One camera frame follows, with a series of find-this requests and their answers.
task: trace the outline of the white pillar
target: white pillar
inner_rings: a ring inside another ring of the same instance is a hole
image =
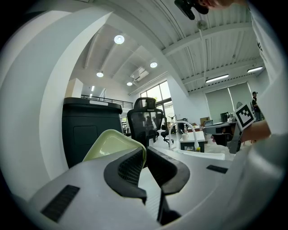
[[[78,79],[74,78],[68,82],[65,97],[79,97],[83,89],[83,83]]]
[[[0,165],[12,193],[26,200],[68,168],[61,130],[65,91],[82,50],[110,14],[92,7],[58,19],[23,46],[4,77]]]

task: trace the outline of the desk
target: desk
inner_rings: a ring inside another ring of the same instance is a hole
[[[196,132],[199,132],[199,131],[200,131],[199,125],[195,125],[195,128],[194,128],[194,129],[195,129]],[[193,132],[193,131],[192,131],[192,128],[188,127],[187,132],[189,132],[189,133]]]
[[[204,152],[204,142],[205,142],[205,137],[204,137],[204,133],[203,131],[200,132],[195,132],[196,134],[196,138],[197,141],[199,143],[199,147],[200,147],[200,152]],[[188,134],[188,139],[186,141],[184,141],[182,138],[180,139],[180,148],[181,150],[185,150],[185,147],[194,147],[194,134],[193,133],[189,133]]]

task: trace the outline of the air conditioner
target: air conditioner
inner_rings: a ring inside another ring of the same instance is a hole
[[[131,75],[131,78],[133,78],[134,81],[140,81],[148,74],[149,72],[147,70],[145,70],[143,67],[140,67],[136,71],[134,71],[134,73]]]

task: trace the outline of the white faucet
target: white faucet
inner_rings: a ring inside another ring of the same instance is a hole
[[[197,149],[197,148],[199,147],[199,143],[198,143],[198,141],[197,141],[195,129],[194,129],[193,126],[192,126],[190,123],[188,123],[187,121],[178,120],[178,121],[174,122],[174,123],[170,126],[170,128],[169,128],[169,150],[171,150],[171,130],[172,130],[173,126],[176,125],[176,124],[178,124],[178,123],[184,123],[184,124],[188,125],[188,126],[192,129],[193,134],[194,134],[194,147],[195,147],[195,149]]]

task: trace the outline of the recessed ceiling light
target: recessed ceiling light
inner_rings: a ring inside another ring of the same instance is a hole
[[[98,77],[103,77],[103,76],[104,76],[103,72],[99,72],[99,73],[97,73],[96,75],[97,75]]]
[[[219,80],[219,79],[222,79],[222,78],[226,78],[226,77],[229,77],[229,74],[226,74],[226,75],[223,75],[223,76],[220,76],[220,77],[215,77],[215,78],[206,80],[206,83],[212,82],[212,81],[216,81],[216,80]]]
[[[250,70],[247,70],[247,73],[251,73],[251,72],[255,72],[255,71],[258,71],[258,70],[261,70],[263,69],[263,67],[257,67],[257,68],[253,68],[253,69],[250,69]]]
[[[122,35],[117,35],[114,38],[116,44],[122,44],[125,41],[125,38]]]
[[[151,67],[151,68],[156,68],[157,66],[158,66],[157,62],[152,62],[152,63],[150,64],[150,67]]]

